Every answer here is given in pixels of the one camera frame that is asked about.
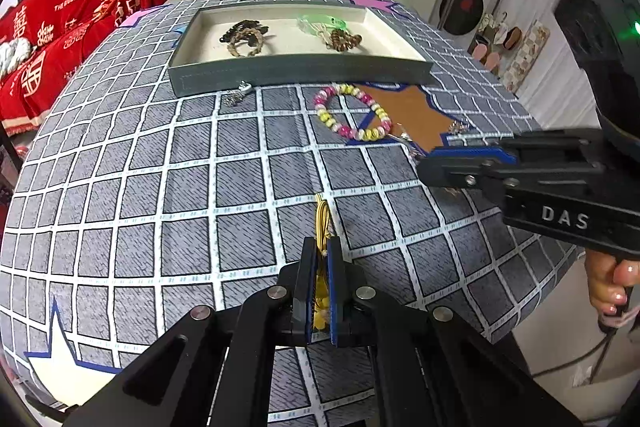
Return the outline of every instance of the plaid tablecloth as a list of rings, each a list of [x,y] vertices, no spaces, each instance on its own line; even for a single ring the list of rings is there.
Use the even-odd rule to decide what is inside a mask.
[[[505,227],[476,192],[421,186],[402,146],[346,145],[314,115],[319,86],[257,89],[233,108],[221,104],[225,93],[176,99],[166,73],[175,29],[201,7],[254,1],[185,0],[117,29],[38,133],[4,233],[0,331],[9,365],[42,400],[55,393],[31,362],[48,356],[58,321],[76,365],[116,373],[194,304],[236,306],[272,285],[314,235],[315,192],[372,285],[420,309],[450,306],[492,341],[575,260],[571,245]],[[432,107],[472,124],[445,142],[537,128],[494,76],[412,10],[374,11],[434,62],[437,85],[422,88]],[[368,108],[340,97],[333,111],[354,125]],[[367,417],[372,384],[363,349],[327,340],[279,349],[269,420]]]

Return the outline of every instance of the washing machine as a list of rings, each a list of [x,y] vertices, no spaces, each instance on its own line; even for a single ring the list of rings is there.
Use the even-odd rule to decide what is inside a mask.
[[[476,28],[491,0],[436,0],[430,23],[439,26],[440,19],[446,15],[442,31],[446,37],[466,50],[476,34]]]

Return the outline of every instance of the rectangular box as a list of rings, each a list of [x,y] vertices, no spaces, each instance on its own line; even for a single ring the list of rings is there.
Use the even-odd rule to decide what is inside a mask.
[[[342,19],[360,46],[345,53],[328,49],[322,39],[298,28],[301,15],[321,14]],[[233,57],[220,37],[241,20],[268,26],[262,52]],[[251,49],[245,42],[238,51]],[[189,23],[169,60],[169,78],[176,96],[236,89],[244,80],[252,86],[376,82],[433,83],[431,62],[371,10],[326,3],[251,2],[201,8]]]

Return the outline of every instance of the gray checkered tablecloth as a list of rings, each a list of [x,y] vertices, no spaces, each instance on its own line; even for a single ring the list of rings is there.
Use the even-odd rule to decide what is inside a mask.
[[[176,99],[174,30],[201,7],[254,1],[279,0],[185,0],[117,29],[39,131],[4,232],[0,331],[9,365],[41,399],[25,353],[48,351],[54,300],[77,363],[113,372],[193,305],[236,306],[272,285],[314,235],[316,192],[372,285],[412,307],[446,304],[492,341],[575,260],[571,245],[505,227],[479,193],[421,186],[402,146],[347,146],[314,115],[318,87],[265,87],[233,108],[220,92]],[[434,62],[437,85],[422,88],[431,105],[472,124],[450,144],[537,128],[478,62],[412,10],[393,10],[375,11]],[[353,98],[333,104],[351,125],[368,111]],[[372,384],[363,349],[279,349],[269,420],[367,417]]]

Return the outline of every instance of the finger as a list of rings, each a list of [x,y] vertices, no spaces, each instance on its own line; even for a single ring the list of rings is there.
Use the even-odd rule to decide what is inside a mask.
[[[590,279],[612,283],[616,266],[615,257],[595,250],[587,250],[584,268],[587,270],[587,275]]]
[[[607,284],[593,277],[588,278],[589,296],[609,305],[626,303],[626,292],[622,286]]]
[[[640,283],[640,263],[622,261],[613,272],[613,282],[621,286],[633,286]]]
[[[596,298],[591,297],[590,299],[591,306],[597,309],[600,313],[604,313],[605,315],[615,315],[618,309],[610,303],[599,301]]]

